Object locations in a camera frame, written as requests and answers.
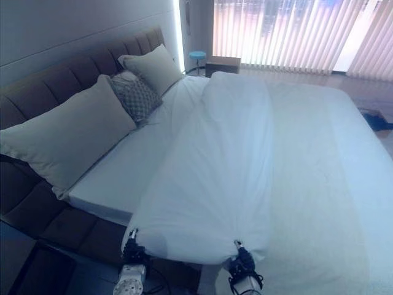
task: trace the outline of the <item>curtain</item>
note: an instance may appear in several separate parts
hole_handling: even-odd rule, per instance
[[[393,1],[383,0],[347,75],[393,82]]]
[[[368,0],[214,0],[213,55],[330,74]]]

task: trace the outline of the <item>blue stool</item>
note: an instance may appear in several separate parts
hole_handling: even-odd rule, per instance
[[[196,68],[197,68],[197,73],[198,73],[198,76],[199,76],[199,60],[202,60],[202,59],[204,59],[204,58],[206,58],[206,52],[205,51],[191,51],[190,53],[189,53],[189,57],[192,59],[192,60],[196,60]]]

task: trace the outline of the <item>light strip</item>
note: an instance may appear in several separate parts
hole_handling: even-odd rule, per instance
[[[184,55],[183,55],[183,38],[182,25],[180,21],[180,5],[179,0],[173,0],[174,24],[176,27],[176,43],[177,43],[177,57],[179,59],[180,70],[184,71]]]

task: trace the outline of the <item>pillow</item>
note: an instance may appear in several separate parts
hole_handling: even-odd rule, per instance
[[[158,94],[129,71],[107,78],[125,111],[138,125],[162,104]]]
[[[0,131],[0,151],[28,162],[59,199],[135,129],[103,75],[91,88],[22,124]]]
[[[174,64],[164,45],[160,45],[153,51],[141,56],[122,55],[118,61],[123,68],[146,80],[160,96],[182,78],[182,73]]]

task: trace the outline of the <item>wall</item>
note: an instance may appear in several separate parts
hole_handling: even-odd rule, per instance
[[[189,58],[189,53],[195,50],[205,51],[207,56],[212,52],[213,32],[213,0],[189,0],[190,5],[190,29],[187,33],[185,20],[186,0],[180,0],[180,12],[183,35],[184,64],[186,71],[194,68],[195,60]]]
[[[0,1],[0,85],[153,25],[177,61],[173,0]]]

